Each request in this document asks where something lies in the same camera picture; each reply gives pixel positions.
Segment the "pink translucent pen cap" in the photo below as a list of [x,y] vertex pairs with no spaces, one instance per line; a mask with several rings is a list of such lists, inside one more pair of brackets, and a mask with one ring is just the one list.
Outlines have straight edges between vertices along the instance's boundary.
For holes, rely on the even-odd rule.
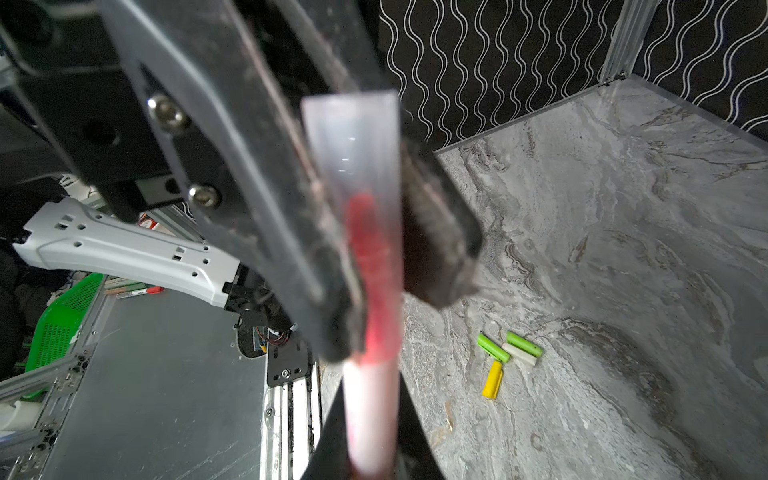
[[301,103],[309,146],[365,288],[362,364],[402,345],[400,113],[392,91],[312,96]]

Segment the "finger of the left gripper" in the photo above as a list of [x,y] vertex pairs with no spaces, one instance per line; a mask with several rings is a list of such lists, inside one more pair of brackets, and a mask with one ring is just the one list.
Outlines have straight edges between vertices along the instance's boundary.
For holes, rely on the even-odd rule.
[[[334,93],[392,89],[377,48],[376,1],[279,1],[276,4]],[[404,288],[441,309],[474,293],[481,225],[453,181],[400,115]]]
[[151,128],[206,237],[258,271],[314,352],[360,352],[365,298],[301,124],[231,1],[103,1],[101,17],[137,98],[166,95],[186,127]]

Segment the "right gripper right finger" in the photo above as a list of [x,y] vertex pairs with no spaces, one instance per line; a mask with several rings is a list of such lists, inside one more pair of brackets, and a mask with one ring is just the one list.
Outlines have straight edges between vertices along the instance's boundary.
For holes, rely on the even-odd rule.
[[397,449],[394,479],[443,480],[403,375],[399,376]]

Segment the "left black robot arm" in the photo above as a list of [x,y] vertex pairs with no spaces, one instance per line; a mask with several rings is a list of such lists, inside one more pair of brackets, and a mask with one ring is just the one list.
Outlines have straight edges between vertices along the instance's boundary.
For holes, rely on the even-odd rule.
[[222,307],[261,274],[324,359],[358,354],[373,303],[300,119],[382,91],[378,1],[5,1],[1,183],[72,173],[73,201],[11,229],[28,264],[124,276]]

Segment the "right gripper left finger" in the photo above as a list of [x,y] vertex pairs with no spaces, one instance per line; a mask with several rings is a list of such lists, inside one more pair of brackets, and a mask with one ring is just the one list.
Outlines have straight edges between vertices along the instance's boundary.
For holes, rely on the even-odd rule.
[[321,430],[319,443],[309,458],[302,480],[348,480],[348,456],[344,382],[341,381]]

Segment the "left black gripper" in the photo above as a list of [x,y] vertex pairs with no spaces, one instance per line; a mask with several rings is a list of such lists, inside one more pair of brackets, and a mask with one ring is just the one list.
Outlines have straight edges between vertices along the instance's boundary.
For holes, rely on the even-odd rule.
[[181,200],[94,1],[4,1],[1,102],[122,220]]

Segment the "pink pen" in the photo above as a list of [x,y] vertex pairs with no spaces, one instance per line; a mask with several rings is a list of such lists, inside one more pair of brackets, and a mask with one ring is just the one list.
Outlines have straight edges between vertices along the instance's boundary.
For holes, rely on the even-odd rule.
[[343,396],[347,451],[355,479],[387,479],[397,448],[398,359],[380,363],[347,361]]

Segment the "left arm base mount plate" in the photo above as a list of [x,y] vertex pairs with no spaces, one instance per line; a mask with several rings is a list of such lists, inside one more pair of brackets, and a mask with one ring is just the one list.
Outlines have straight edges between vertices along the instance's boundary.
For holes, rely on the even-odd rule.
[[267,349],[266,384],[279,387],[306,378],[311,374],[313,355],[301,333],[294,331],[279,345]]

